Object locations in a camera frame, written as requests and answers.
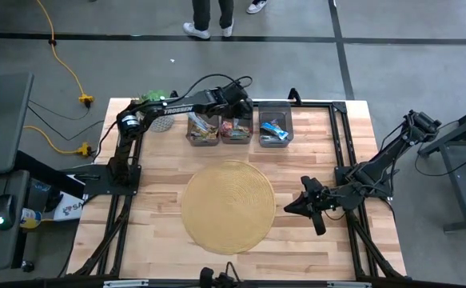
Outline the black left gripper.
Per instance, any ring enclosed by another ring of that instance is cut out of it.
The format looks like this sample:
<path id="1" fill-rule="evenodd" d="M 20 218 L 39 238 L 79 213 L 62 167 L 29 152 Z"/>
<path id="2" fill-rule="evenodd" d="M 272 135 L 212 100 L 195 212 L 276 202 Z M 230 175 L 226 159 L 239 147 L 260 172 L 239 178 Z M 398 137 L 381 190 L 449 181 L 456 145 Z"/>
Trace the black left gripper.
<path id="1" fill-rule="evenodd" d="M 227 86 L 217 87 L 213 90 L 217 100 L 225 104 L 221 112 L 224 118 L 237 118 L 242 120 L 253 119 L 253 102 L 244 88 L 238 84 L 228 84 Z"/>

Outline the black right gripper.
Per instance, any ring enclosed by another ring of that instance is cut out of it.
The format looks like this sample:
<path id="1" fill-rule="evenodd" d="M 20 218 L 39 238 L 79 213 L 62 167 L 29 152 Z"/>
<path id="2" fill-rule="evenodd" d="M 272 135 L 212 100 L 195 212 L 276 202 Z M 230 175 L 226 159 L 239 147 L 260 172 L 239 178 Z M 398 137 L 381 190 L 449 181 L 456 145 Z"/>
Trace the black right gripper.
<path id="1" fill-rule="evenodd" d="M 363 200 L 363 187 L 359 182 L 351 182 L 346 185 L 329 188 L 323 186 L 316 178 L 304 176 L 301 182 L 304 192 L 284 207 L 284 211 L 290 214 L 305 215 L 313 222 L 317 235 L 326 232 L 322 213 L 337 207 L 344 210 L 353 210 Z"/>

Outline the grey plastic bin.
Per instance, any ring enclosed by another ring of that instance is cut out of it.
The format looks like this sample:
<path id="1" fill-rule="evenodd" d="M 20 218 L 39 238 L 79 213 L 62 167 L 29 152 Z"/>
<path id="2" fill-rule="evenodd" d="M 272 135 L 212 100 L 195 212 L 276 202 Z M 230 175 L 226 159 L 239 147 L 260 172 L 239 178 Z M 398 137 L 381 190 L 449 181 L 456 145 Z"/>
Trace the grey plastic bin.
<path id="1" fill-rule="evenodd" d="M 216 132 L 217 139 L 215 141 L 211 141 L 211 142 L 199 142 L 199 141 L 192 140 L 191 137 L 190 137 L 190 133 L 192 131 L 197 131 L 197 130 L 196 130 L 196 127 L 194 126 L 194 124 L 189 120 L 189 117 L 188 117 L 187 132 L 186 132 L 185 137 L 188 140 L 189 144 L 191 146 L 216 146 L 220 141 L 220 136 L 219 136 L 220 117 L 216 116 L 216 115 L 208 117 L 205 114 L 198 114 L 198 113 L 195 113 L 195 114 L 198 115 L 199 117 L 201 117 L 202 119 L 204 119 L 209 124 L 217 127 L 217 132 Z"/>
<path id="2" fill-rule="evenodd" d="M 278 121 L 278 125 L 283 130 L 289 133 L 289 136 L 285 140 L 281 140 L 278 143 L 269 143 L 268 145 L 260 142 L 260 136 L 259 136 L 259 143 L 262 147 L 264 148 L 285 148 L 293 140 L 294 138 L 293 118 L 292 118 L 291 106 L 288 102 L 260 102 L 258 106 L 258 117 L 259 117 L 259 126 L 260 126 L 260 136 L 263 134 L 273 135 L 269 133 L 268 131 L 262 130 L 261 124 L 263 122 L 271 122 L 274 119 Z"/>
<path id="3" fill-rule="evenodd" d="M 252 136 L 253 136 L 253 120 L 242 120 L 242 119 L 237 119 L 237 118 L 224 118 L 222 117 L 221 118 L 221 123 L 223 121 L 234 121 L 236 126 L 249 126 L 251 131 L 252 131 Z M 223 143 L 225 144 L 249 144 L 250 143 L 250 140 L 251 138 L 247 138 L 247 139 L 239 139 L 239 138 L 224 138 L 222 135 L 221 135 L 221 124 L 220 124 L 220 136 L 221 136 L 221 140 L 223 141 Z"/>

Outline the round woven straw placemat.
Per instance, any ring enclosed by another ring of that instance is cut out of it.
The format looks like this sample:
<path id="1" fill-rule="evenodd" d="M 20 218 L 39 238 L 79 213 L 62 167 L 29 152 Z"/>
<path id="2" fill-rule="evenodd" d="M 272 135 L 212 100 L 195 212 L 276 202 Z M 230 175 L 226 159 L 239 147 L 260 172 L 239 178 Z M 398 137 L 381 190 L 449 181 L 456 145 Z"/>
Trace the round woven straw placemat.
<path id="1" fill-rule="evenodd" d="M 239 254 L 254 248 L 272 228 L 273 186 L 255 166 L 238 160 L 199 170 L 181 196 L 181 220 L 204 250 Z"/>

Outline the white triangle-pattern plant pot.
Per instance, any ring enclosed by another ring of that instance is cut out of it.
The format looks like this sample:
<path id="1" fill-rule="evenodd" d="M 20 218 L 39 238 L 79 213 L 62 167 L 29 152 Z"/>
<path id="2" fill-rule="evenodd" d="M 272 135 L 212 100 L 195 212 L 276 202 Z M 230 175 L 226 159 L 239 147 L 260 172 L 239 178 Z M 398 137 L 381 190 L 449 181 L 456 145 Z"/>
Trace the white triangle-pattern plant pot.
<path id="1" fill-rule="evenodd" d="M 155 133 L 162 133 L 166 132 L 169 130 L 174 124 L 174 116 L 169 115 L 169 116 L 161 116 L 156 119 L 154 119 L 150 126 L 149 130 L 153 131 Z"/>

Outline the person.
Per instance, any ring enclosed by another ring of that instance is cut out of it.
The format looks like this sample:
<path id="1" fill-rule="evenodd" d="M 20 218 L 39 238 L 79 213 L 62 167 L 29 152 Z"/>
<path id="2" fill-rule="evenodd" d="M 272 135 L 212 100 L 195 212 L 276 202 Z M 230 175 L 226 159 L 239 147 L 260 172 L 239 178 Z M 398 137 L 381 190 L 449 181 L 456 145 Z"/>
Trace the person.
<path id="1" fill-rule="evenodd" d="M 252 0 L 246 9 L 247 14 L 257 14 L 268 4 L 268 0 Z"/>
<path id="2" fill-rule="evenodd" d="M 229 38 L 233 34 L 234 0 L 218 0 L 218 4 L 221 10 L 219 25 L 222 30 L 222 36 Z M 182 29 L 189 36 L 207 40 L 210 38 L 210 0 L 192 0 L 192 7 L 193 21 L 185 22 Z"/>

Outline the white printed box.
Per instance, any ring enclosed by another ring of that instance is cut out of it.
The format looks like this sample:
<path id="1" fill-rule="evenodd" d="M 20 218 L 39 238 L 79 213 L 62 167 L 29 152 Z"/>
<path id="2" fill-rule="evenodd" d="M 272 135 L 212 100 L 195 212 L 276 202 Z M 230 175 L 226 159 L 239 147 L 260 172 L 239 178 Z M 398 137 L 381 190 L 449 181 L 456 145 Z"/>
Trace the white printed box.
<path id="1" fill-rule="evenodd" d="M 53 220 L 63 222 L 79 219 L 82 216 L 84 200 L 65 192 L 61 192 L 60 196 L 62 199 L 54 209 Z"/>

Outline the yellow label bottle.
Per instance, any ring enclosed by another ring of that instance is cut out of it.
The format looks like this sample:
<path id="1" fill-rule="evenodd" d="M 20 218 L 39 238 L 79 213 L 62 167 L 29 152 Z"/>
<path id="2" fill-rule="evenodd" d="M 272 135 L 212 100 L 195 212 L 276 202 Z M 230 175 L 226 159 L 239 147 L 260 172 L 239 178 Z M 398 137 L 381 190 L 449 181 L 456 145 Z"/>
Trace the yellow label bottle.
<path id="1" fill-rule="evenodd" d="M 20 227 L 23 229 L 35 229 L 42 221 L 42 213 L 28 208 L 22 209 Z"/>

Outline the grey laptop lid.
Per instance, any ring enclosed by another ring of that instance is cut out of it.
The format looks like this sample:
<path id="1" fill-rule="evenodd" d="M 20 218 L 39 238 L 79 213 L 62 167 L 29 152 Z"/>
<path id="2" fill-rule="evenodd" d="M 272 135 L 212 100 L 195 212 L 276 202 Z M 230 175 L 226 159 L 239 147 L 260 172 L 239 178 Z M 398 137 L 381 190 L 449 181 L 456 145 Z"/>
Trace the grey laptop lid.
<path id="1" fill-rule="evenodd" d="M 31 73 L 0 75 L 0 174 L 14 167 L 33 81 Z"/>

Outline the black computer mouse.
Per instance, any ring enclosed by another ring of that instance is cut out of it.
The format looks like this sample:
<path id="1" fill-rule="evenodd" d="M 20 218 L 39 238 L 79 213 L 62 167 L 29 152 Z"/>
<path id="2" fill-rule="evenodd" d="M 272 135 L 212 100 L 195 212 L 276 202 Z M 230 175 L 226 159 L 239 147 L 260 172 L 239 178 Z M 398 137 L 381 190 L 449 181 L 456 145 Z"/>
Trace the black computer mouse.
<path id="1" fill-rule="evenodd" d="M 0 230 L 9 230 L 15 223 L 14 196 L 12 194 L 0 195 Z"/>

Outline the black aluminium table frame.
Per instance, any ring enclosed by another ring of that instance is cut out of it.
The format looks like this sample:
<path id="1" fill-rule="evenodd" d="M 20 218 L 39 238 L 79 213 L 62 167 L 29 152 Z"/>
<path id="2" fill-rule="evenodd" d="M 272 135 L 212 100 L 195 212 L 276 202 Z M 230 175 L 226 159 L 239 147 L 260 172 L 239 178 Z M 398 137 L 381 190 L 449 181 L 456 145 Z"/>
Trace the black aluminium table frame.
<path id="1" fill-rule="evenodd" d="M 243 279 L 354 279 L 347 222 L 340 210 L 325 215 L 327 231 L 321 236 L 308 218 L 285 212 L 285 206 L 302 191 L 302 176 L 333 186 L 338 164 L 366 161 L 376 153 L 367 103 L 348 101 L 345 106 L 346 116 L 331 114 L 321 101 L 293 108 L 294 138 L 285 148 L 264 148 L 257 138 L 239 145 L 192 146 L 186 138 L 188 118 L 184 114 L 166 132 L 147 132 L 120 277 L 195 279 L 204 267 L 221 272 L 231 262 Z M 275 192 L 277 210 L 271 230 L 242 254 L 203 250 L 186 233 L 181 220 L 181 196 L 189 180 L 224 160 L 255 166 Z"/>

